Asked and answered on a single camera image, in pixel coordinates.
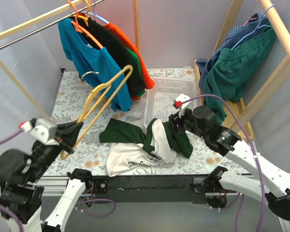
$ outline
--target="black shirt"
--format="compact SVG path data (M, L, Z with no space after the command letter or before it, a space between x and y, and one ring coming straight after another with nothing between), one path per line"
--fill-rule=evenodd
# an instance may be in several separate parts
M85 28L93 37L95 37L103 47L106 47L108 53L112 56L118 66L123 69L126 65L130 64L133 67L133 72L130 78L127 80L127 86L130 95L136 95L145 88L144 81L140 74L137 72L137 67L134 65L133 58L128 52L124 44L113 35L108 29L104 28L91 18L88 19L88 27L83 19L78 18L79 25ZM94 48L100 49L96 43L82 33L84 39Z

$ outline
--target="floral tablecloth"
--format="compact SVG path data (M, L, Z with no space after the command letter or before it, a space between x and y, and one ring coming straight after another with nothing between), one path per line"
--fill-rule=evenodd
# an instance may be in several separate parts
M148 71L152 77L182 78L195 81L193 70L189 68L149 69ZM52 114L54 121L56 123L65 123L76 119L82 113L83 105L91 90L91 86L80 82L77 72L64 72ZM67 172L72 172L75 168L91 170L93 175L107 175L106 160L109 144L100 144L99 134L104 131L112 117L142 125L145 102L146 93L140 100L134 102L128 112L114 112L109 105L76 147L75 153L66 160L57 158L49 167L45 176L65 176ZM89 125L94 116L97 115L102 105L85 121L81 133ZM173 164L151 168L137 167L125 172L124 175L209 174L217 166L224 166L236 173L247 173L238 164L208 149L202 139L192 134L188 136L194 147L190 159L178 155Z

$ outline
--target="clothing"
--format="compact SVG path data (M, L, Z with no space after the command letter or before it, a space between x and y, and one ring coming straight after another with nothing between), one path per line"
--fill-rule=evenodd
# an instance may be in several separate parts
M272 28L264 27L263 33L253 37L234 50L223 48L219 58L209 71L204 94L214 94L224 100L238 101L243 96L243 84L261 65L270 51L276 34ZM222 123L226 114L222 102L216 98L205 97L207 105L217 114L218 123Z
M128 64L132 65L133 72L130 78L127 80L127 86L130 95L139 94L145 88L145 84L142 80L142 77L137 72L137 67L134 65L131 54L127 51L123 43L110 31L105 29L91 18L88 19L88 27L86 26L84 20L78 19L78 22L79 25L85 28L91 35L93 35L103 47L106 47L109 54L121 69L123 69ZM88 36L84 34L83 37L92 47L98 49L96 43Z
M125 35L125 33L113 23L109 23L104 27L112 32L128 49L136 53L136 55L140 59L141 70L146 89L151 89L152 87L154 87L155 82L150 78L145 63L143 62L143 59L137 47L131 42L131 40Z
M139 58L130 49L127 48L127 50L128 50L128 52L130 53L130 55L131 55L131 57L133 59L133 62L134 62L135 67L137 68L137 70L134 70L134 72L138 72L138 74L140 75L140 77L143 79ZM134 98L134 96L132 96L132 100L139 99L139 97L142 96L144 93L145 93L145 90L143 89L140 93L138 93L138 94L135 95L137 98Z
M99 74L88 74L84 80L92 87L109 81L121 69L110 56L106 48L97 50L92 48L82 35L76 32L71 23L71 19L65 19L58 23L62 47L67 59L73 61L78 73L83 75L88 71L98 71ZM119 84L124 79L121 75L112 84L111 89L107 92L106 97L110 97ZM116 105L121 107L122 111L128 111L132 105L132 100L128 92L126 83L122 86L112 101L112 108L116 111Z
M197 65L201 71L201 77L199 80L199 88L204 92L204 82L206 79L206 76L208 72L213 68L214 64L218 60L220 51L222 48L229 48L231 49L240 39L242 39L245 35L253 32L253 30L256 28L256 26L259 24L260 20L260 26L263 26L269 22L267 17L263 17L261 14L257 13L254 14L251 18L257 18L253 20L249 20L248 23L245 26L237 26L232 28L229 33L227 34L225 43L217 49L217 51L212 55L212 57L209 60L206 59L199 59L197 60ZM246 41L250 40L251 38L261 34L263 32L264 28L257 29L254 33L244 38L239 45L245 43Z
M160 164L173 163L176 151L172 143L177 143L170 131L165 130L165 124L160 119L153 119L147 134L132 124L111 118L104 132L100 133L100 143L111 144L106 169L109 176L115 176L138 166L153 167ZM192 146L187 138L187 147Z

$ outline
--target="wooden shelf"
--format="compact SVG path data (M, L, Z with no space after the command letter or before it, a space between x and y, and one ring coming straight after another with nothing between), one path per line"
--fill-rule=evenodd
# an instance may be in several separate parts
M196 65L196 60L194 61L193 68L194 68L195 81L197 84L197 92L198 92L198 95L201 95L203 93L199 88L200 70L199 70L199 67ZM204 98L199 98L198 101L199 101L199 105L203 105ZM227 101L227 104L234 111L234 113L237 117L239 117L239 115L245 109L245 104L244 104L244 101L242 98L239 101L237 101L236 103L234 103L232 101ZM230 128L232 126L232 124L235 122L235 120L225 105L223 106L223 109L226 112L227 117L224 120L224 122L222 123L222 126ZM250 122L247 122L247 124L245 125L245 130L247 131L249 138L254 140L255 137L254 137L254 134L252 132ZM243 131L239 131L238 134L241 136L242 139L247 140Z

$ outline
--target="plastic basket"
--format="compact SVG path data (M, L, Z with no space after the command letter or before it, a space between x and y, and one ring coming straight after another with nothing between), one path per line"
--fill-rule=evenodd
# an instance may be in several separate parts
M159 118L162 122L169 120L171 114L178 110L173 107L174 100L181 93L193 98L197 96L196 84L194 81L154 77L155 86L147 92L146 106L144 113L144 126L147 127L153 118ZM194 109L198 101L192 101L188 108Z

